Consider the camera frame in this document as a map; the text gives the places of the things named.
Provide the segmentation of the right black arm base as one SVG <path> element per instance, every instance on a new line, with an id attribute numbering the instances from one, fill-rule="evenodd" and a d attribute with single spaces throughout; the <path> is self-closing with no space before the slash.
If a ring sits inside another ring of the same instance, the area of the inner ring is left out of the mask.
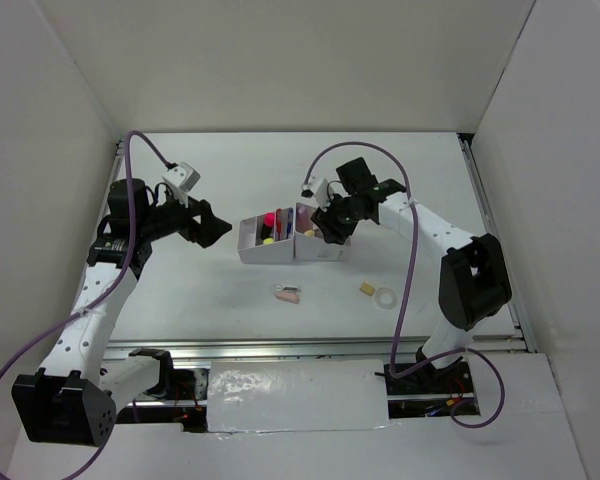
<path id="1" fill-rule="evenodd" d="M 374 375 L 384 380 L 390 419 L 447 417 L 456 405 L 457 416 L 479 413 L 469 364 L 462 357 L 441 371 L 427 365 L 397 379 L 385 364 Z"/>

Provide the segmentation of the black pink highlighter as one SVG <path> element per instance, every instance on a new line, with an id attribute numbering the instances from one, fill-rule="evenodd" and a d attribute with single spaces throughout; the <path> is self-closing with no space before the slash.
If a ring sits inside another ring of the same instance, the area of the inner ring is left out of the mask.
<path id="1" fill-rule="evenodd" d="M 272 232 L 274 231 L 274 226 L 276 222 L 276 217 L 274 212 L 268 212 L 263 217 L 262 226 L 260 229 L 260 239 L 265 241 L 268 238 L 272 237 Z"/>

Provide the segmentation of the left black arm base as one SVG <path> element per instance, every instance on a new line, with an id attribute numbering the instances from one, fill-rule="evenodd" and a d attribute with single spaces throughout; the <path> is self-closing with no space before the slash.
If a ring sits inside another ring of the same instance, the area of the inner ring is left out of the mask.
<path id="1" fill-rule="evenodd" d="M 133 401 L 134 419 L 179 423 L 186 432 L 207 431 L 210 370 L 176 368 L 167 350 L 138 348 L 129 358 L 151 358 L 159 364 L 157 383 Z"/>

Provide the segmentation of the red pen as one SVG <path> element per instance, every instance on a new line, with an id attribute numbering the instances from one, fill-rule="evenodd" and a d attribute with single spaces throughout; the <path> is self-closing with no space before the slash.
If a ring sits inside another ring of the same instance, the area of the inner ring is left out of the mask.
<path id="1" fill-rule="evenodd" d="M 283 234 L 283 218 L 282 209 L 278 208 L 275 211 L 275 241 L 282 240 Z"/>

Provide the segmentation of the clear tape roll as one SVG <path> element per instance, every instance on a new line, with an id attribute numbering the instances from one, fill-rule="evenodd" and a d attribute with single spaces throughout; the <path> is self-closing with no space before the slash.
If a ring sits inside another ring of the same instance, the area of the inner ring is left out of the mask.
<path id="1" fill-rule="evenodd" d="M 391 310 L 397 304 L 397 296 L 395 292 L 387 287 L 378 288 L 373 296 L 375 305 L 384 310 Z"/>

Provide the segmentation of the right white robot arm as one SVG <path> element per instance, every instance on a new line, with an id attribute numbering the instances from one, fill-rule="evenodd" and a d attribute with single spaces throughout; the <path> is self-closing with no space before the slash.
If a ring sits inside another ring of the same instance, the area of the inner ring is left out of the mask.
<path id="1" fill-rule="evenodd" d="M 439 267 L 441 319 L 418 350 L 418 360 L 424 362 L 416 369 L 416 379 L 424 390 L 440 391 L 451 379 L 450 366 L 471 343 L 476 325 L 511 300 L 501 244 L 490 233 L 478 236 L 453 226 L 417 202 L 404 184 L 378 181 L 361 157 L 336 173 L 344 196 L 333 192 L 324 178 L 309 176 L 302 187 L 302 195 L 318 205 L 312 221 L 326 243 L 344 244 L 366 220 L 409 240 L 404 297 L 411 291 L 419 253 Z"/>

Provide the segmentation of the tan eraser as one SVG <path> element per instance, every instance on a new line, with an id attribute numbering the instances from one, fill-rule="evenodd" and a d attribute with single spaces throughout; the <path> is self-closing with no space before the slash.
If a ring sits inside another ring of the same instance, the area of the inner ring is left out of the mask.
<path id="1" fill-rule="evenodd" d="M 375 288 L 372 285 L 370 285 L 366 282 L 363 282 L 360 286 L 360 291 L 362 293 L 364 293 L 365 295 L 373 296 L 375 293 Z"/>

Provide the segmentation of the blue gel pen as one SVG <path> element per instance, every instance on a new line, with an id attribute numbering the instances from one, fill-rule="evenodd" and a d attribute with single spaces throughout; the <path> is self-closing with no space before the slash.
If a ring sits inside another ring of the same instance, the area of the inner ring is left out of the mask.
<path id="1" fill-rule="evenodd" d="M 286 238 L 291 239 L 294 232 L 294 221 L 295 221 L 295 209 L 289 208 L 287 211 L 286 221 Z"/>

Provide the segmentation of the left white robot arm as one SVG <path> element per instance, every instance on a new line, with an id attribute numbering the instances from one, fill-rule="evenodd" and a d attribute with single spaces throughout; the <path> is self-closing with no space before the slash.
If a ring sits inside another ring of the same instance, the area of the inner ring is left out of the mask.
<path id="1" fill-rule="evenodd" d="M 176 390 L 179 375 L 168 351 L 138 348 L 121 366 L 105 369 L 107 345 L 154 241 L 179 234 L 207 248 L 232 226 L 207 201 L 173 186 L 162 204 L 149 194 L 140 179 L 111 185 L 109 212 L 89 249 L 71 320 L 38 370 L 14 381 L 12 398 L 32 442 L 100 447 L 128 403 L 143 394 L 164 399 Z"/>

